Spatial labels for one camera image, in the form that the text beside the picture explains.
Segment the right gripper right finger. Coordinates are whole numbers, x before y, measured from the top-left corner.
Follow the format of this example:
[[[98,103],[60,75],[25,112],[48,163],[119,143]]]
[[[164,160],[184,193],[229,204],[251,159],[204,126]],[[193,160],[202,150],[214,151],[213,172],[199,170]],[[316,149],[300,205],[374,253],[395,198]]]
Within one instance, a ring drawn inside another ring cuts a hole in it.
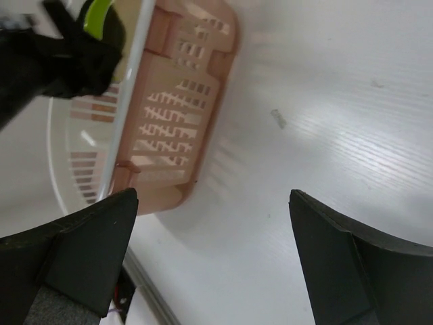
[[[431,324],[432,248],[292,190],[290,219],[316,324]]]

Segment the lime green plate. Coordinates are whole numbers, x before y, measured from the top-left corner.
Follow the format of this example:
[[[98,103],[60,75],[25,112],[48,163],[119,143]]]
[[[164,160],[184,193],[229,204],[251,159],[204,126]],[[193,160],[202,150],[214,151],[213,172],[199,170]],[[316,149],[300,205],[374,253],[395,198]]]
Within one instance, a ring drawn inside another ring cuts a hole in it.
[[[99,41],[103,38],[106,16],[112,4],[111,0],[92,0],[85,1],[81,7],[79,18],[82,19],[83,30]]]

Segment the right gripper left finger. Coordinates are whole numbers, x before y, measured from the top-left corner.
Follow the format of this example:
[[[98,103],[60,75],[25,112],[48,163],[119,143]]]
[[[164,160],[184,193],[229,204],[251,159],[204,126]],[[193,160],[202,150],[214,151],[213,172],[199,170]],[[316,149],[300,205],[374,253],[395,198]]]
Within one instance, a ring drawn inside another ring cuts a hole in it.
[[[1,238],[2,324],[99,324],[107,316],[138,209],[128,188]]]

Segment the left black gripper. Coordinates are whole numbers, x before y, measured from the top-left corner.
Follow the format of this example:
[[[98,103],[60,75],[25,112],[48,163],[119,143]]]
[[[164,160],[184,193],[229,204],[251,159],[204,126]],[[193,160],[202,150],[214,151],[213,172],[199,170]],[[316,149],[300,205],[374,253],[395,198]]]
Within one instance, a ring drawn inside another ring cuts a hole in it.
[[[1,126],[7,126],[35,97],[70,100],[101,95],[114,78],[126,43],[126,30],[114,3],[103,38],[83,30],[62,1],[41,6],[61,34],[41,35],[30,14],[1,10]]]

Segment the aluminium rail front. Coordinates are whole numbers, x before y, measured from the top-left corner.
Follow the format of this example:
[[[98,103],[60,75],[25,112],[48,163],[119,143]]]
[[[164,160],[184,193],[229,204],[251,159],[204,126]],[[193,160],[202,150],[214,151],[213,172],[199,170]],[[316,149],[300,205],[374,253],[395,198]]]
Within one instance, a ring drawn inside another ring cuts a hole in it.
[[[181,325],[130,247],[124,256],[122,266],[135,285],[126,324]]]

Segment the grey tape scrap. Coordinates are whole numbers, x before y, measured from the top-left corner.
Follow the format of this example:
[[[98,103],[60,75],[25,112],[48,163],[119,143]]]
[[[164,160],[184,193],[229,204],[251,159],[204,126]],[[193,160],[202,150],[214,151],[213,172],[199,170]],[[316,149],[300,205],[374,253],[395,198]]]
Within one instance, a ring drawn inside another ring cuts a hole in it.
[[[277,123],[278,127],[280,129],[285,129],[287,126],[287,120],[283,117],[280,111],[278,109],[274,109],[271,111],[271,116],[275,119],[275,122]]]

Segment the pink white dish rack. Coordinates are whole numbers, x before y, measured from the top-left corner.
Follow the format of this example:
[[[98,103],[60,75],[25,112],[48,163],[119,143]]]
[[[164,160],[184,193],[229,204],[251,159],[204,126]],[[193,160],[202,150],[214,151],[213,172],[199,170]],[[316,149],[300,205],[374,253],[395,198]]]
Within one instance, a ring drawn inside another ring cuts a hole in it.
[[[237,47],[225,1],[113,1],[126,30],[107,91],[49,102],[48,157],[64,213],[135,188],[141,215],[190,195]]]

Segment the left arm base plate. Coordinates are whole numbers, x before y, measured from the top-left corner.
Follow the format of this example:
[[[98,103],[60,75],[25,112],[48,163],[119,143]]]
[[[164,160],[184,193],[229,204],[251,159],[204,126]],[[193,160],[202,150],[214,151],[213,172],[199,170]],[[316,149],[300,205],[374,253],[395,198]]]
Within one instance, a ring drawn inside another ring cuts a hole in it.
[[[136,288],[137,286],[129,273],[122,267],[114,288],[113,302],[123,324],[126,324],[127,314]]]

